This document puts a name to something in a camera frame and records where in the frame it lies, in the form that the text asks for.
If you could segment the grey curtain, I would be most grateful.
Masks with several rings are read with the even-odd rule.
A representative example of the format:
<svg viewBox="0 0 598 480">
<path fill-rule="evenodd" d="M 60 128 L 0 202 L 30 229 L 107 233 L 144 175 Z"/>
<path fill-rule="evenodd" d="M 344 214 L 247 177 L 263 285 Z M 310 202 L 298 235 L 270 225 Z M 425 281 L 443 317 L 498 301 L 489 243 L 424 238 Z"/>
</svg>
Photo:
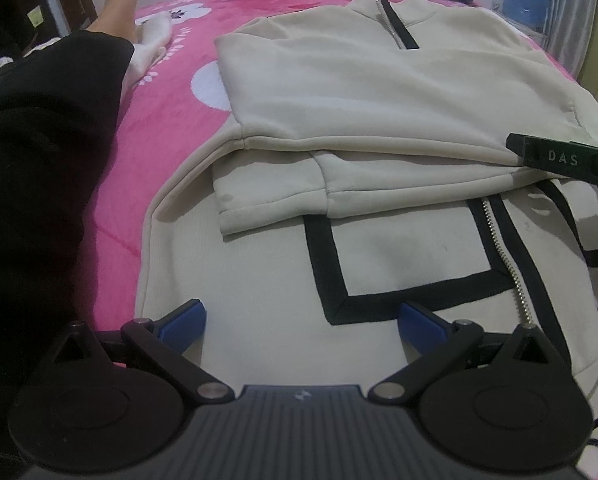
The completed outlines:
<svg viewBox="0 0 598 480">
<path fill-rule="evenodd" d="M 552 0 L 546 52 L 573 77 L 584 65 L 597 4 L 598 0 Z"/>
</svg>

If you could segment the person left leg black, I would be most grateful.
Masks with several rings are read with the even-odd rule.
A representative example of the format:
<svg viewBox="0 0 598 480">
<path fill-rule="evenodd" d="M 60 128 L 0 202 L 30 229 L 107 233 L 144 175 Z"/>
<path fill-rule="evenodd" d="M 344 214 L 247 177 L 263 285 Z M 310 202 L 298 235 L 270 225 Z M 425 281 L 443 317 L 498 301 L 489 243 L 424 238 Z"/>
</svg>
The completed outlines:
<svg viewBox="0 0 598 480">
<path fill-rule="evenodd" d="M 105 0 L 83 30 L 0 69 L 0 479 L 22 463 L 8 430 L 75 318 L 83 211 L 107 164 L 138 0 Z"/>
</svg>

